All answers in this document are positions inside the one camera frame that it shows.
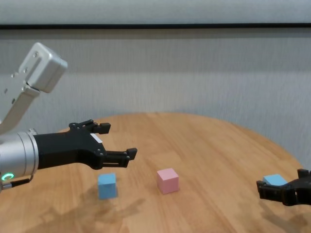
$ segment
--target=blue cube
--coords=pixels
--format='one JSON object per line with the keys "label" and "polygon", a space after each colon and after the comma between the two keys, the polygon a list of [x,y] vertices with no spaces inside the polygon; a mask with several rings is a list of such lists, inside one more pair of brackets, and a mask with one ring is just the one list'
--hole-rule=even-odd
{"label": "blue cube", "polygon": [[264,176],[263,181],[270,185],[281,186],[287,184],[287,181],[279,174]]}
{"label": "blue cube", "polygon": [[116,174],[102,174],[98,176],[99,199],[115,198],[117,196]]}

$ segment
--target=white wall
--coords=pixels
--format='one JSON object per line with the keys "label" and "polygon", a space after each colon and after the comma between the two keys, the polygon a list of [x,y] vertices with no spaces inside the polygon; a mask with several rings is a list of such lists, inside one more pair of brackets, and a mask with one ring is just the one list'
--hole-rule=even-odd
{"label": "white wall", "polygon": [[0,86],[36,41],[69,69],[15,131],[188,112],[253,129],[311,166],[310,29],[0,31]]}

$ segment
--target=round wooden table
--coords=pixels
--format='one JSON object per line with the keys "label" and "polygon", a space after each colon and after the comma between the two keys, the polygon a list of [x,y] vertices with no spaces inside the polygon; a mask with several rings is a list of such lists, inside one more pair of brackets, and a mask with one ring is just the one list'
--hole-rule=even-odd
{"label": "round wooden table", "polygon": [[[302,166],[280,146],[237,125],[204,116],[113,116],[100,135],[107,150],[138,149],[128,168],[83,164],[39,170],[1,193],[1,233],[304,233],[311,206],[260,200],[256,181]],[[180,190],[162,195],[156,172],[172,167]],[[118,197],[98,199],[97,177],[115,172]]]}

